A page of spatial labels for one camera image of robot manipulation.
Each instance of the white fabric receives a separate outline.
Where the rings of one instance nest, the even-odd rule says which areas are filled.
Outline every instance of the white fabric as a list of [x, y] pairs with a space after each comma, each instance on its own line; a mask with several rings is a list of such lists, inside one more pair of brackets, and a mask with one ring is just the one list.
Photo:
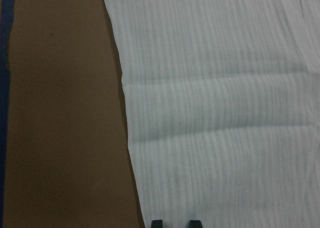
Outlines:
[[105, 4], [146, 227], [320, 227], [320, 0]]

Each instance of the black object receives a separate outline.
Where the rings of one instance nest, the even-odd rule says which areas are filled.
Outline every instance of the black object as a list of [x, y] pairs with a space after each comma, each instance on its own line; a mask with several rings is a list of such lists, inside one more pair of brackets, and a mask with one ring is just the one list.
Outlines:
[[151, 228], [163, 228], [162, 219], [153, 220], [151, 222]]
[[189, 228], [203, 228], [200, 220], [190, 220]]

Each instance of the brown surface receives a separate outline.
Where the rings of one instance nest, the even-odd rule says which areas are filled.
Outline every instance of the brown surface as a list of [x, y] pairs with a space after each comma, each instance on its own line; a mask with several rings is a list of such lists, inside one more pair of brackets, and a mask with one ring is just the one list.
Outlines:
[[5, 228], [142, 227], [103, 0], [16, 0]]

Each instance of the cardboard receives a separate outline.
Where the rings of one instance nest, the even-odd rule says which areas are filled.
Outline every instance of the cardboard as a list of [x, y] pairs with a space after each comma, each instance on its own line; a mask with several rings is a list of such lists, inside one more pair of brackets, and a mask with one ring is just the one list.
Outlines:
[[143, 227], [103, 0], [15, 0], [4, 227]]

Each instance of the blue strip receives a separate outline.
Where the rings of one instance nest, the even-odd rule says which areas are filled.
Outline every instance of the blue strip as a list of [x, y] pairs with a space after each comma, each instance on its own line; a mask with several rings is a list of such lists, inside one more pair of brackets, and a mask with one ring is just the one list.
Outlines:
[[14, 21], [15, 0], [2, 0], [0, 21], [0, 227], [3, 223], [5, 158], [8, 130], [10, 74], [8, 69], [8, 40]]

